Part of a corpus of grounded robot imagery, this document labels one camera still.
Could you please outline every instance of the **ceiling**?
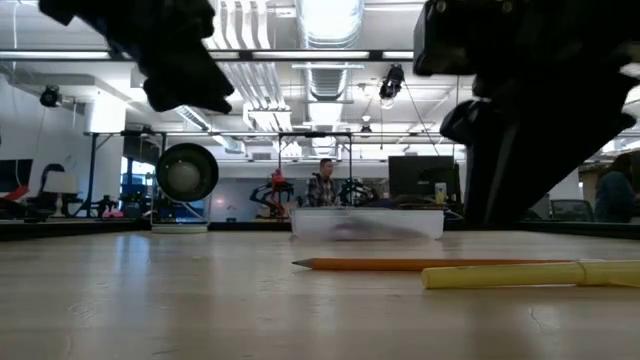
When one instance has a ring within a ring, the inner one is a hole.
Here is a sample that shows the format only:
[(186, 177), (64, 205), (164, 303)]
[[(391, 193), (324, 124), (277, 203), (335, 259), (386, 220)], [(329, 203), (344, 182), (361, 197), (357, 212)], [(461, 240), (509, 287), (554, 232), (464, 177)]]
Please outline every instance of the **ceiling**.
[[(16, 1), (0, 0), (0, 48), (13, 49), (17, 40), (18, 49), (105, 49), (104, 39), (83, 22), (76, 19), (64, 27), (40, 14), (34, 6), (35, 1), (22, 3), (19, 5)], [(410, 51), (413, 47), (413, 28), (421, 5), (420, 1), (414, 0), (366, 0), (357, 48)], [(295, 18), (295, 1), (268, 1), (267, 6), (268, 34), (273, 48), (299, 48), (301, 40)], [(286, 104), (291, 108), (291, 123), (300, 126), (310, 121), (308, 95), (304, 70), (293, 69), (294, 64), (278, 62), (275, 66)], [(363, 115), (371, 117), (369, 123), (374, 131), (437, 131), (443, 117), (457, 103), (472, 97), (471, 77), (416, 77), (411, 74), (411, 63), (403, 63), (406, 86), (396, 97), (391, 109), (382, 109), (375, 94), (390, 64), (367, 62), (362, 65), (362, 69), (350, 70), (347, 94), (343, 101), (345, 105), (339, 123), (334, 126), (336, 131), (358, 131), (364, 124)], [(115, 90), (117, 96), (130, 105), (128, 123), (148, 124), (161, 131), (192, 129), (176, 112), (157, 114), (151, 111), (146, 105), (144, 92), (138, 86), (132, 87), (132, 71), (135, 73), (133, 63), (20, 62), (17, 68), (30, 74), (24, 79), (25, 82), (33, 78), (33, 74), (94, 77), (99, 83)], [(91, 101), (78, 94), (78, 88), (68, 89), (69, 93), (65, 95), (79, 96), (80, 101)], [(220, 131), (249, 130), (242, 120), (242, 97), (236, 92), (228, 100), (234, 108), (230, 115), (206, 113), (212, 126)], [(633, 102), (629, 110), (640, 115), (640, 103)], [(398, 140), (401, 139), (389, 139), (390, 142)], [(430, 140), (422, 138), (413, 141)]]

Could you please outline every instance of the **table surface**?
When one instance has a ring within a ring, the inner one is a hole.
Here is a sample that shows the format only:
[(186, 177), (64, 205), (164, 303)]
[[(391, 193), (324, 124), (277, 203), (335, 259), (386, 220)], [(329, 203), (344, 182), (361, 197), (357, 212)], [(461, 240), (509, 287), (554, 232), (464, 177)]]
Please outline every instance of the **table surface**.
[(0, 359), (637, 359), (640, 289), (422, 289), (309, 257), (640, 259), (640, 242), (516, 232), (327, 242), (287, 233), (0, 243)]

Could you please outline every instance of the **yellow marker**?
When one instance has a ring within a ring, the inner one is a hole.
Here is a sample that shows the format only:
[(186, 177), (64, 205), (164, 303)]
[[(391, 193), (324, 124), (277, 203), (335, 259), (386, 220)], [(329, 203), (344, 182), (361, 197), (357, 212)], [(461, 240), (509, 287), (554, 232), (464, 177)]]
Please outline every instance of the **yellow marker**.
[(640, 261), (575, 261), (556, 264), (424, 269), (425, 289), (523, 285), (640, 287)]

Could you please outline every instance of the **man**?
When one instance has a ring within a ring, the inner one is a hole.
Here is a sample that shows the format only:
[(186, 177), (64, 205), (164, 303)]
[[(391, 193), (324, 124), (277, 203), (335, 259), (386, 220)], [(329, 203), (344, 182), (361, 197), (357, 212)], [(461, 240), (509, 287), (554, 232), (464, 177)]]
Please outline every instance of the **man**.
[(320, 160), (320, 172), (314, 173), (307, 182), (307, 206), (323, 207), (336, 204), (336, 185), (331, 179), (333, 162), (331, 159)]

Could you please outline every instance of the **pencil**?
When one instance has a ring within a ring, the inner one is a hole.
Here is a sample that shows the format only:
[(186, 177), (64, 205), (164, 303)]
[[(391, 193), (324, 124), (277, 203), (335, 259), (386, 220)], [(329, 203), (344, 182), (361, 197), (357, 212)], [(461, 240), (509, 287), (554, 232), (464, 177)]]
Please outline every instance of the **pencil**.
[(313, 270), (342, 271), (422, 271), (429, 268), (566, 263), (575, 260), (533, 260), (533, 259), (340, 259), (312, 258), (294, 261), (294, 265)]

